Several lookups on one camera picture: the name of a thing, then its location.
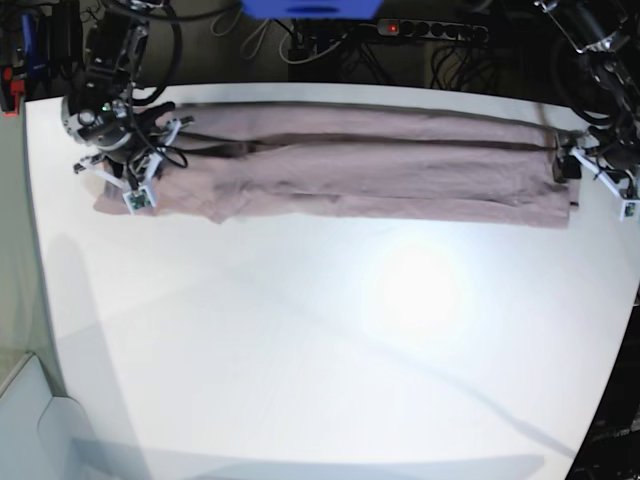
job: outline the white table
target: white table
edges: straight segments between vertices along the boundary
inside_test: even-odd
[[[345,85],[172,88],[180,102],[570,111]],[[60,100],[27,106],[58,353],[122,478],[562,480],[640,280],[640,226],[584,180],[567,230],[299,215],[109,217]]]

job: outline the fabric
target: fabric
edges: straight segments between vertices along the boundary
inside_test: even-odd
[[[554,181],[553,132],[414,111],[225,105],[181,109],[188,132],[257,140],[238,158],[189,156],[156,181],[150,214],[306,213],[565,227],[575,189]],[[181,148],[211,142],[180,140]],[[99,211],[126,213],[107,188]]]

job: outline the power strip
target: power strip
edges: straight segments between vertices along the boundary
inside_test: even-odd
[[[424,38],[485,44],[489,42],[489,29],[479,25],[429,20],[378,20],[378,33],[383,37]]]

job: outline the gray floor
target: gray floor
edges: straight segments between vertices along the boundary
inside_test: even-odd
[[[0,116],[0,383],[33,352],[54,395],[63,395],[32,223],[23,122]]]

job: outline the blue box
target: blue box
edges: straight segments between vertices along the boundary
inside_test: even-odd
[[[372,18],[382,0],[243,0],[255,18]]]

